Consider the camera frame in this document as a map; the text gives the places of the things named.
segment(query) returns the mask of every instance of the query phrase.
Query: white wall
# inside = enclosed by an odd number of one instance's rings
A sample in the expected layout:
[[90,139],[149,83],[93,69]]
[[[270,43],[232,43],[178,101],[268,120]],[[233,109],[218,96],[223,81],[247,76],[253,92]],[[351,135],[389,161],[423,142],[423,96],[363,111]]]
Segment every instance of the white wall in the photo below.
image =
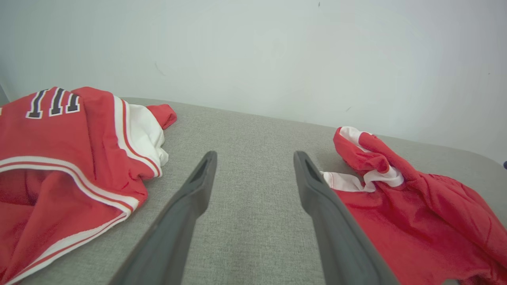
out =
[[504,0],[3,0],[0,84],[11,99],[92,86],[351,125],[503,162],[506,15]]

